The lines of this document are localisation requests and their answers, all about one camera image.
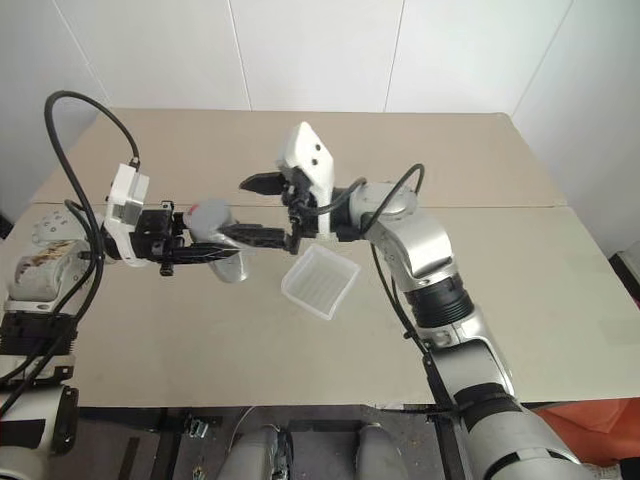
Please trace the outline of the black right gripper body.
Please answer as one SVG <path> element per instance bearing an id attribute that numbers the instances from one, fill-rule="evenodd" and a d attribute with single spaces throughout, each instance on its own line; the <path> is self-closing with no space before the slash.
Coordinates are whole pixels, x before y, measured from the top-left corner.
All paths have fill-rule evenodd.
<path id="1" fill-rule="evenodd" d="M 314 214 L 317 202 L 311 194 L 311 180 L 300 168 L 293 168 L 285 179 L 281 195 L 282 204 L 287 208 L 291 233 L 286 237 L 286 250 L 299 253 L 304 238 L 315 238 L 318 234 L 318 216 Z"/>

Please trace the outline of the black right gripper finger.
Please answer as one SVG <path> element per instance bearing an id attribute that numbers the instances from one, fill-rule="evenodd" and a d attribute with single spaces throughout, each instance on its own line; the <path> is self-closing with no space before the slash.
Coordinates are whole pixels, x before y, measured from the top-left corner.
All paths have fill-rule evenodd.
<path id="1" fill-rule="evenodd" d="M 279 196 L 287 188 L 287 180 L 280 172 L 257 173 L 244 179 L 239 188 L 264 196 Z"/>
<path id="2" fill-rule="evenodd" d="M 231 224 L 219 231 L 226 237 L 254 248 L 270 248 L 296 251 L 296 240 L 282 228 L 264 227 L 261 224 Z"/>

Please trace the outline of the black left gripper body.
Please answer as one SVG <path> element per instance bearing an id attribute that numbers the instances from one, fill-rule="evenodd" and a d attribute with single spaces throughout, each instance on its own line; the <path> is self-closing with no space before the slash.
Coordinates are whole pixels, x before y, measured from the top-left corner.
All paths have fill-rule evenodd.
<path id="1" fill-rule="evenodd" d="M 144 209 L 138 217 L 135 230 L 131 234 L 131 243 L 135 255 L 139 259 L 148 260 L 159 265 L 161 276 L 174 274 L 172 245 L 172 214 L 175 210 L 173 201 L 164 200 L 155 209 Z"/>

